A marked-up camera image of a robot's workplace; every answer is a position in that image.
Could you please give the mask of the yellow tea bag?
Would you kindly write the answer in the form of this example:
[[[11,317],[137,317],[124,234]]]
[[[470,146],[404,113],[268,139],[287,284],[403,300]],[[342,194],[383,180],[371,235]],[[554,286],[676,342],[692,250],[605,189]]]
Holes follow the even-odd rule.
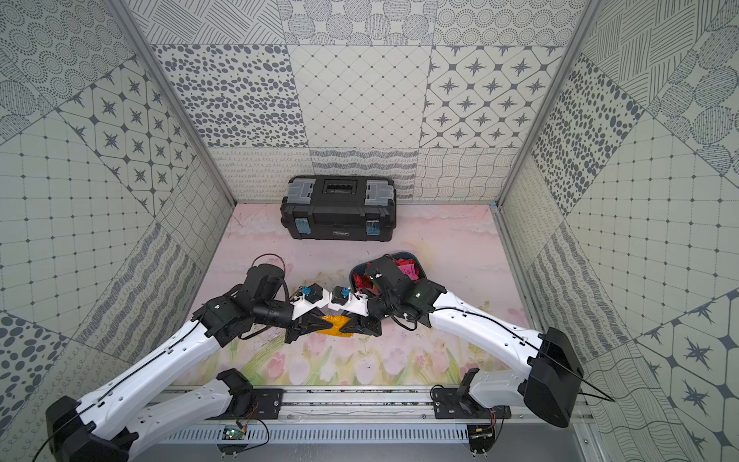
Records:
[[[351,338],[353,336],[353,333],[347,333],[343,331],[343,328],[350,321],[349,317],[340,315],[326,315],[323,316],[323,320],[327,323],[330,323],[330,327],[319,330],[319,334],[338,338]]]

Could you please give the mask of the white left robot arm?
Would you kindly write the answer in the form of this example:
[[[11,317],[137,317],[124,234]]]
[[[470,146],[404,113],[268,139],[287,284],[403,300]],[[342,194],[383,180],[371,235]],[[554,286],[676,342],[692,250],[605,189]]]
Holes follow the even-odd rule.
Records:
[[[229,369],[178,398],[151,404],[192,366],[235,340],[261,329],[281,328],[289,341],[331,328],[323,307],[329,292],[313,284],[287,294],[285,273],[262,264],[221,296],[204,303],[171,338],[111,382],[75,400],[63,396],[45,413],[46,445],[57,461],[129,461],[171,434],[203,420],[226,415],[237,421],[261,409],[253,384]]]

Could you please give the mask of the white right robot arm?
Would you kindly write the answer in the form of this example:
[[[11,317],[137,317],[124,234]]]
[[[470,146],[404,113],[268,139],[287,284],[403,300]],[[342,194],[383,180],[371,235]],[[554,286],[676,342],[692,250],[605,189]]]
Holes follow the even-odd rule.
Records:
[[[525,406],[554,427],[567,427],[584,381],[569,337],[550,327],[524,328],[461,300],[428,278],[410,277],[385,255],[369,263],[373,290],[337,287],[328,309],[348,316],[344,333],[378,337],[383,321],[400,327],[425,326],[453,334],[504,363],[509,375],[471,372],[461,382],[460,406]]]

